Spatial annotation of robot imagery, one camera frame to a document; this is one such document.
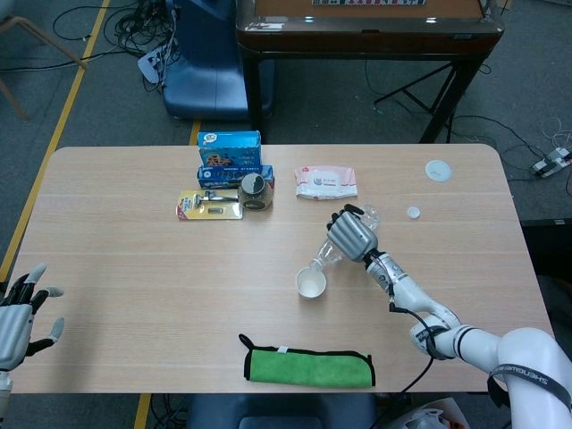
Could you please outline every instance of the plastic bottle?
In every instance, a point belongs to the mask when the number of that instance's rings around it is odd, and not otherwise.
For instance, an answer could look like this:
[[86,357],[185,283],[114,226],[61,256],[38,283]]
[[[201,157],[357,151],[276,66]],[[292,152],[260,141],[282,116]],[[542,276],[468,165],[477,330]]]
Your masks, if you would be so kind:
[[[375,231],[379,226],[381,219],[379,217],[379,212],[375,210],[372,206],[363,206],[362,210],[364,214],[360,216],[361,222],[370,230]],[[318,250],[317,256],[310,262],[310,267],[323,271],[328,265],[333,265],[343,259],[343,253],[339,250],[330,239],[326,239],[320,250]]]

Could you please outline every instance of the white lid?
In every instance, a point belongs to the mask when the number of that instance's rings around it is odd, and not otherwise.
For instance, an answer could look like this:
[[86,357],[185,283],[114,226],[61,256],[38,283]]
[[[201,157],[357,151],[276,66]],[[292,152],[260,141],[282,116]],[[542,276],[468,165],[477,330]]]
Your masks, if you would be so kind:
[[421,210],[419,210],[419,207],[411,206],[410,208],[408,208],[409,219],[418,219],[420,215],[421,215]]
[[453,174],[449,165],[440,159],[429,161],[425,166],[425,172],[433,181],[448,181]]

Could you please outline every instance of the jar lid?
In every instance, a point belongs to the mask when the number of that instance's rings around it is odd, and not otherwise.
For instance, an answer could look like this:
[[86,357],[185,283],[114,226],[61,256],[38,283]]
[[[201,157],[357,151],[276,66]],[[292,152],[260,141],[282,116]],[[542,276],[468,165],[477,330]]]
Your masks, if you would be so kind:
[[256,172],[247,174],[240,182],[242,190],[252,197],[260,195],[265,189],[265,185],[265,178]]

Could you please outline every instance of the black wrist strap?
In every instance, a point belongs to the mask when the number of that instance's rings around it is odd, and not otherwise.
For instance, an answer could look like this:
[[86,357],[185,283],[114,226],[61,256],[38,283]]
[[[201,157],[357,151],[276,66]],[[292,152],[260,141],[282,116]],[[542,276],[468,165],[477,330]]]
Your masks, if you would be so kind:
[[500,407],[501,405],[510,407],[509,394],[499,386],[494,378],[494,376],[498,374],[514,375],[522,380],[536,384],[538,387],[545,389],[566,405],[568,411],[572,409],[572,398],[570,398],[570,393],[568,393],[562,384],[550,378],[548,375],[532,368],[512,364],[499,365],[489,374],[489,379],[486,384],[489,389],[489,395],[491,395],[491,398],[497,407]]

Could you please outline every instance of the blue chair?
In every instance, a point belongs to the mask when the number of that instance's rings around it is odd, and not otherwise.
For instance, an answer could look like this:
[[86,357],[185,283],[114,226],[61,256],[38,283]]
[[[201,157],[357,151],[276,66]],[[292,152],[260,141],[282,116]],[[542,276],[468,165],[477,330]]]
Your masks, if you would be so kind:
[[371,393],[197,394],[187,429],[348,429],[377,418]]
[[[167,112],[185,119],[248,119],[242,62],[236,39],[235,0],[167,0],[179,19],[181,57],[167,68]],[[263,112],[273,101],[274,62],[260,65]]]

